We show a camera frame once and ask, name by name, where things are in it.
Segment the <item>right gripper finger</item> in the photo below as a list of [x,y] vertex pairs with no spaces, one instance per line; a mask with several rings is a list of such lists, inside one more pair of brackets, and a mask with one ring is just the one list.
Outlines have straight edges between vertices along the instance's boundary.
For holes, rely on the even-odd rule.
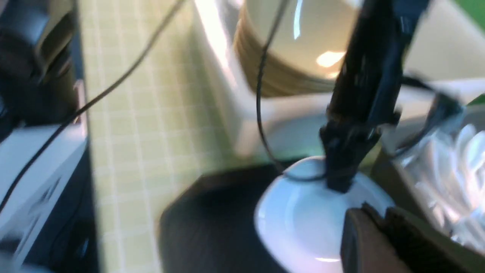
[[398,207],[384,216],[368,203],[345,213],[344,273],[483,273],[484,257]]

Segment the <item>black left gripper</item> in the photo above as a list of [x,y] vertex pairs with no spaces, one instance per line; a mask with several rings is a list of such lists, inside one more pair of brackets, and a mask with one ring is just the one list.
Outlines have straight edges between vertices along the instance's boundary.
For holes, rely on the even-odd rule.
[[324,147],[327,188],[346,193],[353,185],[358,166],[376,145],[381,118],[357,118],[327,114],[327,123],[320,129]]

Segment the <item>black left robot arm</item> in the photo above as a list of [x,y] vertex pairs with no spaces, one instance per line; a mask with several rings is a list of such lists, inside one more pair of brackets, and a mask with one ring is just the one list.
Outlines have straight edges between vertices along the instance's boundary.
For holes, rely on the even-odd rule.
[[381,137],[379,126],[398,124],[395,110],[407,52],[428,0],[363,2],[320,129],[327,188],[346,193],[359,164]]

